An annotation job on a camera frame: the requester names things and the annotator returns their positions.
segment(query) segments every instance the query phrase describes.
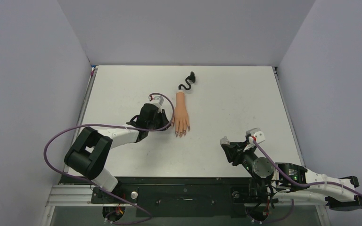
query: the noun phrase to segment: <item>gray wall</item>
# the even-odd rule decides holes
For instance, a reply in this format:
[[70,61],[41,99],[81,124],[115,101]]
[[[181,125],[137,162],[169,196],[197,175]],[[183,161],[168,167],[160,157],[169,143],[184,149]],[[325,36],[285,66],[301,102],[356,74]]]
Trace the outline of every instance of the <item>gray wall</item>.
[[58,0],[93,64],[279,65],[314,0]]
[[[59,178],[42,151],[75,124],[90,72],[56,0],[0,1],[0,225],[39,225]],[[70,136],[49,151],[58,167]]]
[[[362,192],[362,0],[317,0],[278,72],[307,166]],[[362,210],[328,213],[362,226]]]

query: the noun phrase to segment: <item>white tabletop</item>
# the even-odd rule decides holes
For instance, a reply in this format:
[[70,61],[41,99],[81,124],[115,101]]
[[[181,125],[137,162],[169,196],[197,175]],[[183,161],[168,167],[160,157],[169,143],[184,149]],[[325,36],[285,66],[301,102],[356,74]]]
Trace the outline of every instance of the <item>white tabletop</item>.
[[[271,67],[101,65],[83,124],[123,125],[139,114],[152,92],[167,95],[175,105],[178,85],[191,71],[197,77],[185,94],[191,131],[181,139],[174,128],[150,132],[139,143],[112,149],[105,167],[113,176],[249,177],[242,166],[227,162],[220,139],[244,141],[246,130],[255,127],[265,133],[262,147],[274,161],[301,165]],[[163,108],[170,119],[169,103]]]

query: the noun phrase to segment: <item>metal frame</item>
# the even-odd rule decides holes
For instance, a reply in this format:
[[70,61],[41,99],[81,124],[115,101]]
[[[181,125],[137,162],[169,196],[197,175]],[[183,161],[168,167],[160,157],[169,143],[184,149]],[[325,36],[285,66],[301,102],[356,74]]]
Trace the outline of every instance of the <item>metal frame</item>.
[[[292,120],[290,118],[289,112],[288,112],[288,108],[286,106],[285,100],[284,100],[284,96],[282,94],[281,88],[280,88],[280,83],[279,83],[279,78],[277,75],[277,71],[276,71],[276,67],[272,67],[273,72],[274,72],[274,77],[281,95],[281,99],[285,108],[285,112],[287,114],[287,118],[289,121],[289,125],[291,127],[291,132],[295,141],[295,145],[297,148],[297,152],[299,155],[299,159],[301,164],[304,166],[304,160],[303,160],[303,156],[299,147],[299,143],[296,137],[296,133],[292,124]],[[80,114],[79,114],[79,118],[77,121],[77,125],[80,125],[82,123],[82,120],[84,118],[85,115],[85,110],[86,107],[88,105],[88,101],[91,95],[91,91],[92,91],[92,87],[93,87],[93,83],[96,77],[96,74],[98,72],[98,66],[95,67],[95,70],[93,72],[93,75],[90,78],[90,81],[88,83],[87,89],[86,89],[86,93],[84,96],[84,100],[83,100],[83,104],[80,110]],[[73,142],[77,137],[79,130],[77,129],[74,132],[74,136],[73,136]],[[68,172],[69,167],[65,166],[64,168],[64,172]],[[56,185],[52,187],[51,193],[49,194],[49,198],[46,204],[46,208],[42,217],[42,221],[41,221],[41,226],[50,226],[51,221],[53,219],[53,215],[54,215],[54,210],[55,210],[55,206],[118,206],[119,204],[93,204],[91,203],[91,196],[93,194],[92,189],[94,188],[94,186],[89,186],[89,185],[64,185],[64,184],[60,184],[60,185]],[[280,201],[280,203],[278,203],[278,205],[290,205],[290,202],[288,201]],[[312,205],[312,203],[310,204],[309,202],[302,202],[302,201],[297,201],[295,202],[295,205]],[[120,206],[130,206],[129,204],[123,204],[121,203]],[[329,217],[326,211],[325,206],[316,206],[317,209],[317,213],[321,222],[322,226],[330,226],[330,221],[329,221]]]

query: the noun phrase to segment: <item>purple cable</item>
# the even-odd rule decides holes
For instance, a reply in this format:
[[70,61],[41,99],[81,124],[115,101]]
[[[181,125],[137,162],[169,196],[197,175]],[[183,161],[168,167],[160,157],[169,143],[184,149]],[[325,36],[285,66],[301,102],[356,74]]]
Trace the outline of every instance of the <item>purple cable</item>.
[[285,220],[286,218],[288,218],[288,217],[292,214],[292,212],[293,212],[294,209],[295,209],[295,202],[294,202],[294,200],[292,199],[292,207],[291,207],[291,209],[289,210],[289,212],[288,212],[285,216],[283,216],[283,217],[281,217],[281,218],[279,218],[279,219],[269,220],[269,221],[260,221],[260,220],[255,220],[255,219],[253,219],[253,218],[249,215],[249,212],[247,213],[247,215],[248,215],[253,221],[255,221],[256,223],[271,224],[271,223],[275,223],[275,222],[278,222],[278,221]]
[[[69,132],[69,131],[72,131],[72,130],[74,130],[74,129],[78,129],[78,128],[82,128],[82,127],[87,127],[87,126],[99,126],[99,127],[108,127],[108,128],[115,128],[115,129],[132,129],[132,130],[148,131],[148,132],[161,131],[161,130],[167,128],[168,126],[170,126],[171,122],[173,121],[173,118],[174,118],[174,105],[173,105],[173,103],[171,102],[171,100],[170,100],[168,97],[166,97],[165,95],[163,95],[163,94],[161,94],[161,93],[151,93],[149,96],[152,97],[152,95],[159,95],[159,96],[164,97],[164,98],[170,103],[171,109],[173,110],[173,114],[172,114],[172,116],[171,116],[171,120],[169,121],[169,123],[167,123],[167,124],[166,124],[165,126],[163,126],[162,128],[159,128],[159,129],[139,129],[139,128],[135,128],[135,127],[113,126],[113,125],[105,125],[105,124],[84,124],[84,125],[74,126],[74,127],[65,129],[65,130],[59,132],[58,134],[54,135],[54,136],[46,143],[45,148],[44,148],[44,153],[43,153],[43,155],[44,155],[44,160],[45,160],[46,164],[47,164],[52,170],[54,170],[54,171],[57,172],[57,173],[60,173],[60,174],[62,174],[62,175],[64,175],[64,176],[67,176],[67,177],[70,177],[70,178],[74,178],[74,179],[78,179],[78,180],[81,180],[81,181],[84,181],[84,182],[87,182],[87,183],[89,183],[89,184],[92,184],[92,185],[95,185],[95,186],[96,186],[95,183],[93,183],[92,181],[90,181],[90,180],[88,180],[88,179],[86,179],[86,178],[82,178],[82,177],[77,177],[77,176],[70,175],[70,174],[65,173],[65,172],[62,172],[62,171],[56,169],[54,166],[52,166],[52,164],[49,162],[48,157],[47,157],[47,150],[48,150],[49,145],[52,143],[52,141],[54,141],[54,140],[55,140],[57,137],[59,137],[60,135],[62,135],[62,134],[64,134],[64,133],[67,133],[67,132]],[[117,222],[113,222],[113,224],[115,224],[115,225],[133,225],[133,224],[138,224],[138,223],[145,222],[145,221],[147,221],[147,220],[152,219],[152,214],[151,214],[150,212],[148,212],[146,209],[144,209],[144,208],[142,208],[142,207],[140,207],[140,206],[137,206],[137,205],[135,205],[134,203],[129,202],[129,201],[127,201],[127,200],[125,200],[125,199],[123,199],[123,198],[121,198],[121,197],[119,197],[119,196],[117,196],[117,195],[115,195],[115,194],[112,194],[112,193],[110,193],[110,192],[102,189],[102,188],[100,188],[100,190],[103,191],[103,192],[105,192],[106,194],[112,196],[112,197],[115,197],[116,199],[118,199],[118,200],[120,200],[120,201],[122,201],[122,202],[125,202],[125,203],[127,203],[127,204],[130,204],[131,206],[133,206],[133,207],[135,207],[135,208],[137,208],[137,209],[139,209],[139,210],[141,210],[141,211],[143,211],[143,212],[145,212],[145,213],[147,213],[147,214],[149,215],[149,217],[146,218],[146,219],[137,220],[137,221],[128,222],[128,223],[117,223]],[[106,215],[106,218],[108,218],[108,217],[109,217],[111,214],[113,214],[113,213],[114,213],[114,211],[111,212],[111,213],[109,213],[109,214],[107,214],[107,215]]]
[[[313,185],[323,185],[325,184],[325,182],[313,182],[313,183],[309,183],[309,184],[300,184],[294,180],[292,180],[290,177],[288,177],[275,163],[274,161],[268,156],[268,154],[262,149],[262,147],[260,147],[260,145],[253,140],[253,144],[256,145],[257,148],[259,148],[259,150],[266,156],[266,158],[271,162],[271,165],[273,165],[275,167],[276,170],[278,170],[278,172],[285,178],[287,179],[290,183],[292,183],[293,185],[296,185],[298,187],[310,187],[310,186],[313,186]],[[327,182],[327,184],[330,184],[330,185],[337,185],[339,187],[342,187],[342,184],[338,184],[338,183],[335,183],[335,182]],[[355,191],[349,187],[343,187],[344,189],[348,190],[348,191],[351,191],[353,193],[355,193],[356,195],[359,195],[362,197],[362,193],[358,192],[358,191]]]

